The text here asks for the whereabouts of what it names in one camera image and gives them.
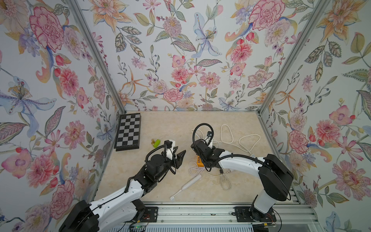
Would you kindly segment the aluminium mounting rail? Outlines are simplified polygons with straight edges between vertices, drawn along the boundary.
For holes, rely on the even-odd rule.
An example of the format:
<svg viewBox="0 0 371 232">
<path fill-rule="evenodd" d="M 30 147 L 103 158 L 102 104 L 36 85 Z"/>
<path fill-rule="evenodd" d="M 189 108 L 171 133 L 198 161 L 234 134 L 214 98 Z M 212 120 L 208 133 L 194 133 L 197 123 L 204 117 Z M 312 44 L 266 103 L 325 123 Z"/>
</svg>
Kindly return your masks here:
<svg viewBox="0 0 371 232">
<path fill-rule="evenodd" d="M 145 207 L 158 207 L 157 222 L 150 224 L 268 224 L 277 226 L 290 224 L 318 224 L 318 219 L 308 205 L 278 204 L 273 206 L 276 222 L 237 222 L 232 215 L 233 204 L 149 204 Z"/>
</svg>

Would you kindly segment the green small object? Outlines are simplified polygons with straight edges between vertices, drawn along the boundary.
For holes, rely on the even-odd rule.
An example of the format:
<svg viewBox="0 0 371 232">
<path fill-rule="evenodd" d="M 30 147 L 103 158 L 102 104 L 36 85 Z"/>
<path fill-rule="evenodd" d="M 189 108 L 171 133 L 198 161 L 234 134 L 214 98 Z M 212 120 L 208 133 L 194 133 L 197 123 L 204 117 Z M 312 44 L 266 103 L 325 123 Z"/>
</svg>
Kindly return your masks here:
<svg viewBox="0 0 371 232">
<path fill-rule="evenodd" d="M 157 148 L 160 145 L 160 143 L 161 141 L 157 139 L 156 141 L 153 142 L 153 147 Z"/>
</svg>

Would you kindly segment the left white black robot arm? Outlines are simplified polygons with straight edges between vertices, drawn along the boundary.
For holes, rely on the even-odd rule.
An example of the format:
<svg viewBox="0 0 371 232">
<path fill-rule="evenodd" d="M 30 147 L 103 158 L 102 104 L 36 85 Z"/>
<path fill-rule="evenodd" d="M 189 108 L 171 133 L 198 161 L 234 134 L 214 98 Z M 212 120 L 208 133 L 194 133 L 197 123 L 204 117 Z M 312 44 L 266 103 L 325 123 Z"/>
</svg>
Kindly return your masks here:
<svg viewBox="0 0 371 232">
<path fill-rule="evenodd" d="M 168 172 L 182 165 L 186 151 L 170 156 L 166 152 L 147 159 L 139 172 L 127 180 L 125 187 L 87 203 L 77 203 L 59 228 L 60 232 L 105 232 L 122 222 L 138 221 L 145 212 L 141 198 L 153 190 Z"/>
</svg>

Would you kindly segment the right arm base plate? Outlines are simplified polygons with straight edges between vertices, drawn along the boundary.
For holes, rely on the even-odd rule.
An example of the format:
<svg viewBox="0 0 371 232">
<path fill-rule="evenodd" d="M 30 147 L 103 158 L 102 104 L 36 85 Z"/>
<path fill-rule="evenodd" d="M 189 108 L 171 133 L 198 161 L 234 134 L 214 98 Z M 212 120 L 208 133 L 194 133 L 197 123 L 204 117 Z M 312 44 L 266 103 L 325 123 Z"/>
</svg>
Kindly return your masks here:
<svg viewBox="0 0 371 232">
<path fill-rule="evenodd" d="M 237 222 L 273 223 L 277 221 L 272 208 L 264 214 L 253 207 L 236 206 L 232 215 L 236 217 Z"/>
</svg>

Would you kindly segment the orange power strip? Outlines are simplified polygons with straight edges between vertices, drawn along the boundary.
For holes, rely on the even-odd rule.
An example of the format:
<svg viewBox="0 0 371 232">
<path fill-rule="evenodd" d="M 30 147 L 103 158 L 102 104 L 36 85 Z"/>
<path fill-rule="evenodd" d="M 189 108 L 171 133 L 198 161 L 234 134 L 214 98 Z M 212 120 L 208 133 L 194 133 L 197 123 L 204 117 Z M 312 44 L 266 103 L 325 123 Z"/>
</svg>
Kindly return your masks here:
<svg viewBox="0 0 371 232">
<path fill-rule="evenodd" d="M 196 164 L 197 164 L 197 167 L 200 167 L 200 168 L 204 167 L 204 164 L 199 156 L 197 157 Z"/>
</svg>

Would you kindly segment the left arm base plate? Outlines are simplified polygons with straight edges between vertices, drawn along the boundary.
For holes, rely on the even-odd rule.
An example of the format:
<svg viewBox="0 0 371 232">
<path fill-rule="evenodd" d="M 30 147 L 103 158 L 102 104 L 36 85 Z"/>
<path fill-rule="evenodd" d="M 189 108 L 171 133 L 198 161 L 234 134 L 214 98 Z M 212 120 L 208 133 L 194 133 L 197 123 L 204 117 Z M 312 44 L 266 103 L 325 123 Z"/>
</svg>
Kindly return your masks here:
<svg viewBox="0 0 371 232">
<path fill-rule="evenodd" d="M 121 215 L 123 216 L 123 218 L 119 222 L 157 222 L 158 207 L 145 207 L 145 209 L 141 210 L 136 210 L 136 208 L 129 208 L 127 210 L 124 210 Z"/>
</svg>

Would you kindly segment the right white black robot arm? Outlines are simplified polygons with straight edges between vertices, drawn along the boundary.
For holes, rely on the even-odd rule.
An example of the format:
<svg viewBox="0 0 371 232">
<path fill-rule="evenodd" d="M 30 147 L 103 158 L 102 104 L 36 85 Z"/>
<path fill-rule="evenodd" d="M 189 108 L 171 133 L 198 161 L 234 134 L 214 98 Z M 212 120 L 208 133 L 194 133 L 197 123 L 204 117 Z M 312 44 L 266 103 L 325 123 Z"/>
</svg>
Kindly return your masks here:
<svg viewBox="0 0 371 232">
<path fill-rule="evenodd" d="M 261 180 L 263 190 L 251 205 L 252 211 L 267 214 L 277 202 L 289 199 L 289 189 L 294 176 L 275 155 L 250 157 L 234 154 L 209 146 L 201 139 L 194 141 L 191 148 L 207 169 L 230 169 L 253 175 Z"/>
</svg>

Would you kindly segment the black white checkerboard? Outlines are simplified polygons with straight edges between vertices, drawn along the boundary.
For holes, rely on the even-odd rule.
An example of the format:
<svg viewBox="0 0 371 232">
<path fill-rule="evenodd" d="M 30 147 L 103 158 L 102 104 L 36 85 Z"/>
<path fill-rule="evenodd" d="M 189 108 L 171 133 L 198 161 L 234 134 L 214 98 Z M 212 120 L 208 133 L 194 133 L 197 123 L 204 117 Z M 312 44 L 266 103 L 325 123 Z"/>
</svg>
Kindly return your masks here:
<svg viewBox="0 0 371 232">
<path fill-rule="evenodd" d="M 124 114 L 119 117 L 115 138 L 116 151 L 139 149 L 141 114 Z"/>
</svg>

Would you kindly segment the white electric toothbrush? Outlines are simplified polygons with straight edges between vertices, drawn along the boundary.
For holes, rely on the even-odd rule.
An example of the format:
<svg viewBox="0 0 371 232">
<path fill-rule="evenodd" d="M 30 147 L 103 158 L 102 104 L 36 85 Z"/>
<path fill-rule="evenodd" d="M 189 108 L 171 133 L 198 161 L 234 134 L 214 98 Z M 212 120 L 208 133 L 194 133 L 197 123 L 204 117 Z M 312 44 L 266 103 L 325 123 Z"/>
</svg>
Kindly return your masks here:
<svg viewBox="0 0 371 232">
<path fill-rule="evenodd" d="M 170 197 L 170 200 L 171 201 L 174 201 L 175 200 L 175 197 L 179 194 L 179 193 L 181 193 L 181 192 L 183 192 L 183 191 L 185 191 L 185 190 L 187 190 L 189 187 L 191 187 L 192 185 L 194 185 L 196 182 L 198 182 L 200 179 L 202 178 L 202 175 L 201 174 L 199 174 L 199 175 L 197 175 L 197 176 L 195 176 L 193 179 L 191 179 L 189 182 L 187 182 L 177 193 L 175 193 L 173 196 L 171 196 Z"/>
</svg>

